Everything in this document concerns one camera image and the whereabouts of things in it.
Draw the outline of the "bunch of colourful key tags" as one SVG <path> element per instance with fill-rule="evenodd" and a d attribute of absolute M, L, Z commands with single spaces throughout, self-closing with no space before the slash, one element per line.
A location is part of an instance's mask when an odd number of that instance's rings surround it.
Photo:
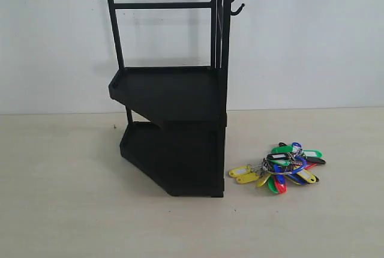
<path fill-rule="evenodd" d="M 323 154 L 318 150 L 306 150 L 298 142 L 280 142 L 258 165 L 231 169 L 228 176 L 237 184 L 254 183 L 257 188 L 265 185 L 273 194 L 284 194 L 287 182 L 300 186 L 319 182 L 310 169 L 325 164 Z"/>

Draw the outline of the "black two-tier metal rack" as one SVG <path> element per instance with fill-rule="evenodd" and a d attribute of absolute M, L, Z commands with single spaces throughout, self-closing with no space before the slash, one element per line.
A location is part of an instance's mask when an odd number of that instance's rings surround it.
<path fill-rule="evenodd" d="M 118 70 L 111 99 L 125 107 L 123 158 L 171 196 L 223 197 L 230 24 L 235 0 L 134 2 L 107 0 Z M 209 9 L 208 66 L 126 67 L 118 10 Z"/>

